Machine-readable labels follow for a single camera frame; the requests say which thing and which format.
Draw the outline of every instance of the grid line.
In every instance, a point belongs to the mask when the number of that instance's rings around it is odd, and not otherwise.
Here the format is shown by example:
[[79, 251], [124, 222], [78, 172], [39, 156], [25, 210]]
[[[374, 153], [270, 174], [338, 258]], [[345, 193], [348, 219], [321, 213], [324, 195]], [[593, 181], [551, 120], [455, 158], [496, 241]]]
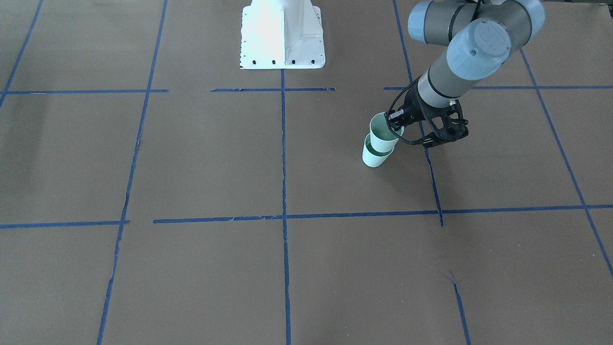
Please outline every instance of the grid line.
[[63, 228], [63, 227], [93, 227], [104, 225], [119, 225], [120, 220], [105, 220], [101, 222], [57, 222], [57, 223], [21, 223], [21, 224], [0, 224], [0, 229], [25, 229], [25, 228]]
[[167, 88], [157, 88], [152, 90], [147, 89], [117, 89], [117, 90], [27, 90], [27, 91], [2, 91], [2, 95], [65, 95], [65, 94], [82, 94], [82, 93], [165, 93], [169, 92]]
[[285, 70], [281, 70], [281, 146], [283, 148], [283, 265], [285, 275], [285, 337], [286, 344], [292, 344], [291, 312], [289, 302], [289, 248], [287, 246], [287, 174], [286, 174], [286, 126], [285, 126]]
[[98, 337], [97, 337], [97, 345], [101, 345], [102, 344], [102, 339], [104, 337], [104, 329], [106, 326], [106, 321], [107, 321], [107, 316], [109, 314], [109, 304], [110, 304], [110, 299], [111, 299], [111, 295], [113, 292], [113, 283], [115, 281], [115, 273], [117, 271], [117, 264], [118, 264], [118, 259], [119, 259], [119, 252], [120, 252], [120, 242], [121, 242], [121, 238], [123, 236], [123, 230], [124, 230], [124, 226], [126, 224], [126, 215], [128, 213], [128, 205], [130, 202], [130, 193], [132, 190], [132, 182], [134, 181], [134, 172], [136, 170], [136, 161], [138, 159], [139, 156], [139, 144], [140, 144], [140, 138], [142, 137], [143, 134], [143, 126], [145, 123], [145, 116], [147, 115], [147, 106], [149, 103], [149, 95], [150, 95], [150, 90], [151, 90], [151, 85], [153, 84], [153, 75], [155, 73], [155, 66], [156, 66], [156, 61], [158, 59], [158, 52], [159, 52], [159, 45], [162, 39], [162, 30], [164, 29], [164, 19], [166, 17], [166, 9], [168, 8], [168, 0], [164, 0], [164, 6], [162, 8], [162, 15], [161, 15], [161, 19], [159, 22], [159, 28], [158, 28], [158, 37], [156, 40], [156, 45], [155, 45], [155, 49], [153, 50], [153, 58], [151, 59], [151, 71], [149, 72], [149, 81], [147, 83], [147, 92], [145, 93], [145, 100], [143, 102], [143, 110], [142, 113], [140, 115], [140, 123], [139, 123], [139, 130], [138, 133], [136, 135], [136, 143], [134, 145], [134, 154], [132, 156], [132, 165], [130, 167], [130, 175], [128, 177], [128, 186], [126, 187], [126, 202], [123, 206], [123, 210], [121, 211], [121, 220], [120, 220], [120, 224], [119, 224], [119, 229], [117, 231], [117, 240], [115, 243], [115, 254], [113, 256], [113, 269], [112, 269], [112, 273], [111, 273], [111, 278], [109, 279], [109, 284], [107, 287], [107, 293], [106, 293], [106, 298], [104, 300], [104, 308], [102, 310], [102, 317], [101, 317], [101, 321], [100, 321], [100, 329], [98, 331]]
[[[599, 89], [612, 89], [613, 85], [568, 85], [568, 86], [539, 86], [542, 90], [599, 90]], [[404, 90], [405, 87], [384, 87], [385, 91], [392, 90]], [[534, 90], [534, 86], [511, 86], [511, 85], [491, 85], [491, 86], [475, 86], [472, 90]]]
[[464, 329], [464, 338], [466, 339], [466, 345], [471, 345], [470, 334], [468, 333], [468, 324], [466, 322], [466, 315], [464, 314], [464, 304], [462, 303], [462, 295], [460, 294], [460, 288], [458, 288], [458, 283], [455, 280], [454, 275], [450, 274], [449, 276], [451, 277], [451, 281], [454, 283], [455, 299], [458, 302], [458, 309], [460, 311], [460, 318], [462, 320], [462, 328]]
[[[394, 4], [394, 14], [396, 16], [396, 24], [398, 25], [398, 34], [400, 35], [400, 43], [402, 44], [402, 52], [405, 55], [406, 73], [409, 76], [409, 83], [412, 83], [413, 73], [411, 72], [411, 63], [409, 62], [409, 55], [406, 52], [405, 37], [402, 33], [402, 26], [400, 24], [400, 16], [398, 15], [398, 5], [396, 4], [396, 0], [392, 0], [392, 2]], [[419, 131], [421, 132], [422, 136], [425, 136], [424, 125], [421, 122], [419, 122]], [[432, 160], [430, 159], [430, 152], [428, 151], [428, 148], [426, 147], [424, 147], [424, 152], [425, 152], [426, 162], [428, 163], [428, 168], [430, 169], [430, 179], [432, 180], [432, 192], [434, 193], [434, 200], [436, 203], [436, 209], [438, 210], [439, 221], [441, 222], [441, 227], [443, 227], [445, 225], [445, 221], [443, 219], [443, 212], [441, 210], [441, 200], [438, 196], [438, 189], [436, 187], [436, 178], [434, 176], [434, 169], [432, 168]]]
[[[613, 204], [586, 205], [589, 209], [613, 209]], [[443, 209], [443, 214], [475, 214], [475, 213], [509, 213], [509, 212], [543, 212], [583, 210], [583, 205], [562, 206], [532, 206], [532, 207], [499, 207], [490, 209]], [[287, 219], [318, 219], [318, 218], [354, 218], [354, 217], [387, 217], [402, 215], [435, 215], [438, 210], [423, 211], [391, 211], [391, 212], [350, 212], [350, 213], [320, 213], [320, 214], [288, 214]], [[204, 222], [244, 222], [250, 220], [278, 220], [283, 215], [248, 215], [236, 217], [202, 217], [202, 218], [169, 218], [155, 219], [153, 224], [169, 223], [204, 223]]]
[[13, 79], [15, 78], [15, 74], [17, 73], [17, 68], [19, 68], [19, 63], [21, 62], [23, 53], [26, 51], [26, 46], [28, 45], [28, 42], [30, 41], [30, 36], [32, 36], [32, 32], [34, 31], [34, 25], [36, 25], [36, 21], [38, 20], [38, 16], [40, 14], [40, 9], [42, 8], [42, 1], [43, 0], [39, 0], [39, 4], [36, 7], [36, 12], [34, 13], [34, 16], [32, 17], [32, 23], [30, 24], [30, 28], [28, 29], [26, 38], [24, 39], [23, 44], [21, 45], [21, 50], [19, 51], [19, 54], [17, 55], [17, 59], [15, 60], [13, 69], [10, 72], [9, 79], [7, 80], [6, 85], [4, 86], [4, 92], [2, 93], [2, 96], [0, 97], [0, 108], [4, 104], [4, 100], [6, 99], [6, 93], [8, 92], [8, 90], [10, 90], [10, 84], [13, 83]]
[[335, 87], [302, 88], [214, 88], [209, 92], [296, 92], [296, 91], [336, 91]]
[[577, 179], [575, 178], [575, 175], [573, 173], [573, 169], [571, 168], [571, 164], [568, 161], [568, 157], [566, 156], [566, 152], [564, 151], [564, 147], [562, 146], [562, 142], [560, 140], [560, 137], [558, 136], [558, 132], [555, 130], [555, 126], [554, 126], [554, 122], [551, 119], [551, 116], [549, 114], [549, 110], [547, 110], [547, 105], [545, 104], [545, 100], [543, 99], [543, 96], [541, 94], [541, 90], [539, 89], [538, 84], [536, 83], [536, 79], [534, 77], [534, 74], [532, 73], [532, 68], [530, 68], [530, 64], [528, 63], [528, 59], [526, 58], [526, 54], [524, 53], [524, 50], [520, 48], [519, 52], [522, 54], [522, 58], [524, 59], [524, 63], [526, 65], [526, 68], [528, 69], [528, 74], [530, 75], [530, 79], [532, 80], [532, 84], [534, 84], [535, 90], [536, 90], [536, 94], [538, 95], [538, 98], [541, 102], [541, 106], [543, 107], [543, 111], [545, 112], [545, 116], [547, 117], [547, 122], [549, 122], [549, 127], [551, 128], [551, 132], [554, 135], [554, 139], [556, 144], [558, 145], [558, 149], [560, 149], [560, 154], [562, 155], [562, 158], [564, 159], [564, 163], [566, 165], [566, 168], [568, 170], [568, 173], [571, 176], [571, 179], [573, 180], [573, 185], [575, 187], [575, 191], [577, 191], [577, 195], [579, 196], [579, 200], [581, 201], [581, 205], [585, 211], [585, 215], [587, 216], [587, 220], [590, 223], [590, 226], [592, 228], [592, 232], [594, 233], [594, 237], [596, 238], [596, 241], [598, 243], [598, 247], [600, 247], [600, 252], [603, 255], [604, 261], [607, 265], [607, 268], [609, 269], [609, 274], [611, 275], [611, 277], [613, 277], [613, 267], [611, 266], [611, 261], [609, 259], [609, 256], [606, 252], [606, 249], [604, 248], [604, 244], [602, 242], [602, 240], [600, 239], [600, 235], [598, 234], [598, 230], [596, 229], [596, 225], [594, 224], [594, 221], [592, 220], [592, 215], [590, 214], [590, 210], [589, 207], [587, 207], [586, 203], [585, 203], [585, 199], [583, 197], [583, 193], [581, 193], [581, 189], [579, 188], [579, 184], [577, 183]]

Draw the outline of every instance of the black cable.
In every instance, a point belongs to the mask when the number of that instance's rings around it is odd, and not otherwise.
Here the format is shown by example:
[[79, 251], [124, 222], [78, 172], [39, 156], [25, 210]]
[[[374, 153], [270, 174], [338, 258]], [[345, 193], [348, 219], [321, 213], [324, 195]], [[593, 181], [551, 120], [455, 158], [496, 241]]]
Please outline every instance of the black cable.
[[473, 19], [471, 19], [471, 21], [477, 19], [477, 16], [479, 15], [479, 9], [481, 8], [482, 3], [483, 3], [483, 0], [477, 1], [477, 7], [474, 8]]
[[402, 97], [402, 95], [405, 94], [405, 92], [407, 92], [413, 85], [415, 85], [415, 83], [419, 80], [419, 78], [415, 79], [412, 83], [410, 83], [407, 87], [405, 87], [404, 90], [402, 90], [398, 96], [396, 96], [396, 98], [394, 99], [394, 101], [392, 102], [392, 105], [389, 107], [389, 109], [387, 110], [387, 112], [384, 114], [385, 116], [385, 122], [387, 123], [387, 129], [400, 141], [404, 142], [405, 144], [408, 145], [421, 145], [421, 139], [420, 140], [406, 140], [405, 138], [401, 137], [398, 135], [398, 133], [396, 133], [393, 129], [392, 129], [392, 125], [389, 123], [389, 116], [392, 114], [392, 110], [394, 109], [394, 105], [396, 105], [396, 102], [400, 99], [400, 97]]

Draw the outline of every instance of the blue joint cap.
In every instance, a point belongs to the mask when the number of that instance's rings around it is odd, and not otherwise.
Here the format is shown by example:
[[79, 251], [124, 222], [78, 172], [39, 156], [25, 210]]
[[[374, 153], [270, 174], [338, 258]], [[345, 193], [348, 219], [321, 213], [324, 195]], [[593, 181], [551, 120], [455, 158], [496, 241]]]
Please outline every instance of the blue joint cap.
[[447, 64], [465, 80], [492, 75], [511, 55], [511, 36], [499, 21], [480, 18], [462, 29], [449, 43]]
[[532, 32], [530, 33], [530, 39], [528, 40], [528, 42], [530, 42], [532, 40], [532, 37], [538, 34], [538, 32], [543, 27], [543, 24], [545, 24], [545, 7], [543, 7], [543, 4], [541, 4], [540, 0], [515, 1], [519, 2], [524, 7], [524, 9], [526, 9], [526, 12], [528, 12], [528, 15], [530, 16], [530, 21], [532, 23]]
[[425, 41], [425, 14], [433, 1], [422, 1], [413, 7], [409, 14], [409, 35], [415, 41], [428, 43]]

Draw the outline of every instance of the stacked cups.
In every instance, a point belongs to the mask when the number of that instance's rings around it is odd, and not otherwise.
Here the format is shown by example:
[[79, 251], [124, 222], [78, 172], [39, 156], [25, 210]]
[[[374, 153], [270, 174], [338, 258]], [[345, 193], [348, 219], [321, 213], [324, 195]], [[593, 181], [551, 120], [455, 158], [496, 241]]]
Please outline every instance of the stacked cups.
[[[405, 129], [401, 127], [395, 132], [401, 136]], [[370, 120], [370, 133], [364, 140], [362, 160], [369, 167], [376, 168], [392, 154], [396, 142], [398, 142], [398, 138], [389, 131], [385, 121], [385, 113], [380, 112], [376, 114]]]

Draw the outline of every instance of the floor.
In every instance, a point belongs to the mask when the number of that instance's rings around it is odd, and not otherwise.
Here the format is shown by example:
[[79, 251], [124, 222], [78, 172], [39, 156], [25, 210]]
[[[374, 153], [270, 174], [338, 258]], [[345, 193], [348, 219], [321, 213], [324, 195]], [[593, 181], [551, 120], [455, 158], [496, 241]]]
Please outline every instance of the floor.
[[246, 71], [248, 0], [0, 1], [2, 343], [611, 344], [606, 6], [368, 168], [444, 49], [415, 3], [316, 0], [326, 67]]

